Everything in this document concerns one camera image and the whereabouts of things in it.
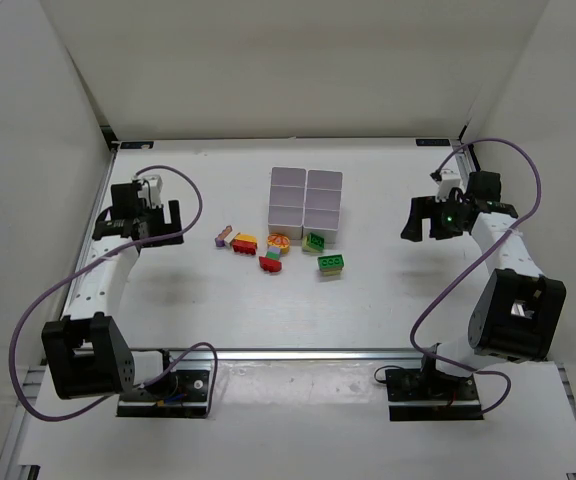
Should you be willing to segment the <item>green lego brick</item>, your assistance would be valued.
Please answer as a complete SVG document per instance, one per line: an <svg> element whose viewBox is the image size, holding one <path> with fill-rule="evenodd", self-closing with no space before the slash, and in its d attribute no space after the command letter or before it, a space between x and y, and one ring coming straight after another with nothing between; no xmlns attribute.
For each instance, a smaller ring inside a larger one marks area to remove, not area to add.
<svg viewBox="0 0 576 480"><path fill-rule="evenodd" d="M341 271L345 265L341 254L319 256L317 263L320 272Z"/></svg>

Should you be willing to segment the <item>purple butterfly wing lego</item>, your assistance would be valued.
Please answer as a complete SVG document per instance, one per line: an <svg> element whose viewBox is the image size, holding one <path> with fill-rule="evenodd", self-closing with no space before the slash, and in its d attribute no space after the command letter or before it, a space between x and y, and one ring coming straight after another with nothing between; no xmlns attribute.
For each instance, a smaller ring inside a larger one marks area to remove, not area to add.
<svg viewBox="0 0 576 480"><path fill-rule="evenodd" d="M226 248L230 246L233 239L233 228L231 225L227 225L214 239L215 246L217 248Z"/></svg>

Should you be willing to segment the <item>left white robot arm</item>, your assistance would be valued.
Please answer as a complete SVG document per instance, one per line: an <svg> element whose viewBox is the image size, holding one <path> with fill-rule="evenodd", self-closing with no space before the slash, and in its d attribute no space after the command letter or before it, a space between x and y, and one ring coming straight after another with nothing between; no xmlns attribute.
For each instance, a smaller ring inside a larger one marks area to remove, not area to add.
<svg viewBox="0 0 576 480"><path fill-rule="evenodd" d="M144 248L183 242L180 206L161 200L163 181L147 175L111 186L112 204L92 232L87 262L62 319L42 330L48 365L61 399L124 394L135 386L164 395L170 360L162 351L132 352L116 316L129 274Z"/></svg>

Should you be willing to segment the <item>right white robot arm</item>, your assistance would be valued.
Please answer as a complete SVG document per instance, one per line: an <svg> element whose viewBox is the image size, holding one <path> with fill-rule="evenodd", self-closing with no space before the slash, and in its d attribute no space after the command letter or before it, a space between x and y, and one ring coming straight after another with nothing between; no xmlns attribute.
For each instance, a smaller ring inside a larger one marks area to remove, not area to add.
<svg viewBox="0 0 576 480"><path fill-rule="evenodd" d="M423 220L435 240L469 234L489 279L466 334L427 348L417 369L385 369L379 382L394 402L452 401L474 374L495 364L545 360L566 297L564 284L532 260L515 225L515 207L501 200L499 174L473 172L466 183L450 170L431 177L438 190L412 199L402 239L421 241Z"/></svg>

